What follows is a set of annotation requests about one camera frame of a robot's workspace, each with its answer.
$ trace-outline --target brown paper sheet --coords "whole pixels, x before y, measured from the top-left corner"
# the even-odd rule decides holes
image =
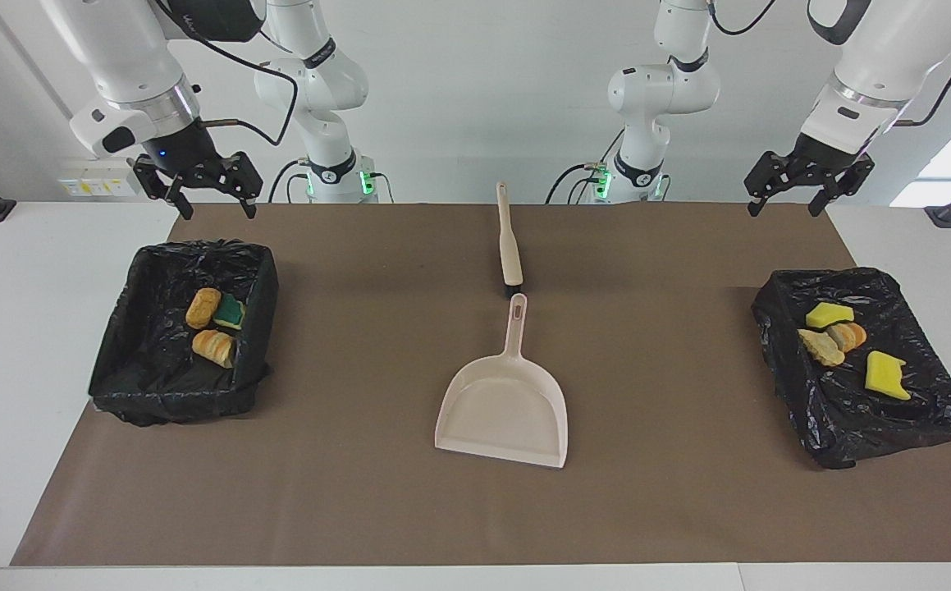
[[[823,471],[772,391],[749,306],[771,270],[853,265],[826,218],[513,210],[562,471],[432,445],[450,378],[504,344],[493,207],[199,205],[173,240],[275,252],[257,408],[140,429],[89,407],[12,564],[951,561],[951,444]]]

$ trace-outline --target black trash bag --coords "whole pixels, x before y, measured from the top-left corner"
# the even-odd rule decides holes
[[[855,322],[869,334],[839,367],[812,359],[797,333],[819,302],[853,307]],[[866,457],[951,441],[951,377],[889,274],[871,268],[774,272],[752,313],[775,393],[821,467],[850,468]],[[866,357],[874,350],[906,360],[902,384],[911,400],[865,389]]]
[[[234,368],[194,355],[198,333],[187,308],[202,287],[246,306],[235,337]],[[167,243],[133,258],[107,331],[89,395],[96,408],[139,426],[238,415],[255,404],[277,302],[275,259],[266,246],[239,241]]]

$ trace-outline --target brush handle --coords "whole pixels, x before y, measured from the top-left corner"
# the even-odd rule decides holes
[[[523,285],[523,265],[519,262],[515,232],[512,232],[512,212],[505,183],[497,183],[497,212],[501,215],[501,271],[505,274],[505,285]]]

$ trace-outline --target kitchen sponge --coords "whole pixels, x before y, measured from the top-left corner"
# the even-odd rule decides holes
[[[854,309],[839,304],[821,302],[807,314],[809,328],[825,328],[837,322],[854,322]]]
[[[245,304],[235,299],[231,293],[224,293],[220,299],[220,307],[213,315],[213,322],[217,325],[239,330],[242,328],[242,319],[245,318]]]
[[[906,362],[893,358],[887,353],[872,351],[869,353],[868,370],[866,371],[866,389],[887,394],[892,399],[907,401],[911,399],[909,392],[902,387],[902,366]]]

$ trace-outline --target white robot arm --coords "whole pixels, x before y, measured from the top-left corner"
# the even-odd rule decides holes
[[[247,41],[263,23],[263,0],[157,0],[217,41]],[[134,171],[146,194],[175,205],[184,218],[193,209],[182,187],[215,188],[239,200],[246,216],[263,181],[245,153],[220,157],[199,116],[197,86],[168,52],[167,39],[182,37],[160,19],[148,0],[41,0],[74,56],[85,64],[98,97],[71,119],[71,129],[97,157],[141,144]],[[162,183],[159,172],[171,179]]]
[[[347,126],[334,111],[366,102],[365,71],[351,61],[329,35],[318,0],[267,0],[269,36],[299,57],[269,62],[270,70],[299,84],[292,119],[299,124],[307,149],[308,198],[320,203],[377,201],[370,180],[373,161],[351,145]],[[291,86],[262,72],[255,75],[261,100],[286,112]]]
[[[854,195],[874,166],[869,144],[951,53],[951,0],[808,0],[807,15],[842,57],[793,152],[764,153],[745,179],[752,216],[797,185],[821,185],[809,205],[813,216],[840,195]]]
[[[658,117],[716,104],[720,77],[708,62],[709,26],[705,0],[661,1],[654,38],[669,52],[669,63],[626,67],[610,80],[610,105],[624,117],[624,139],[592,202],[648,199],[670,142]]]

